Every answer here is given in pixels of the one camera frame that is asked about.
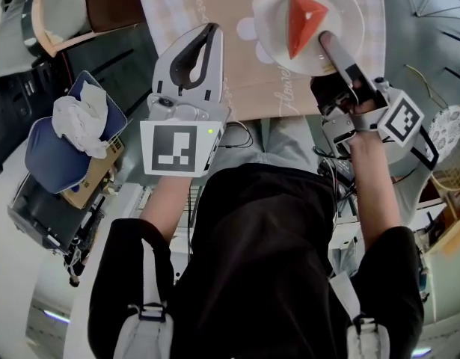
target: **person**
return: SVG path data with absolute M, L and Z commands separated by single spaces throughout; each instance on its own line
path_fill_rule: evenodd
M 334 187 L 316 174 L 307 121 L 271 119 L 265 146 L 260 123 L 245 125 L 250 147 L 216 153 L 193 255 L 175 286 L 169 244 L 191 179 L 161 177 L 139 219 L 113 222 L 90 302 L 97 358 L 113 357 L 135 313 L 128 306 L 142 304 L 142 240 L 152 246 L 158 291 L 174 320 L 172 359 L 347 358 L 351 321 L 328 282 Z M 241 144 L 242 133 L 228 126 L 220 146 Z M 386 327 L 390 357 L 409 358 L 423 322 L 416 245 L 401 226 L 379 135 L 358 133 L 350 149 L 366 247 L 352 284 L 362 312 Z
M 81 251 L 79 246 L 71 245 L 70 254 L 64 257 L 64 266 L 70 274 L 70 285 L 78 287 L 80 284 L 80 275 L 82 275 L 85 265 L 90 255 L 90 249 Z

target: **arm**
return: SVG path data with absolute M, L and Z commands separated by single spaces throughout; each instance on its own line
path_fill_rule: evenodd
M 191 178 L 162 177 L 141 212 L 140 219 L 150 222 L 170 244 L 188 198 Z
M 351 141 L 358 188 L 358 212 L 366 249 L 391 227 L 401 225 L 384 144 L 377 132 L 361 132 Z

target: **cardboard box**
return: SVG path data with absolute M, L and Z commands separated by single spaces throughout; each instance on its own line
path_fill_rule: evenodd
M 104 159 L 92 158 L 85 179 L 79 183 L 77 188 L 63 191 L 62 196 L 77 209 L 83 209 L 103 177 L 123 152 L 123 149 L 125 147 L 122 141 L 119 138 L 115 138 L 107 148 L 107 156 Z

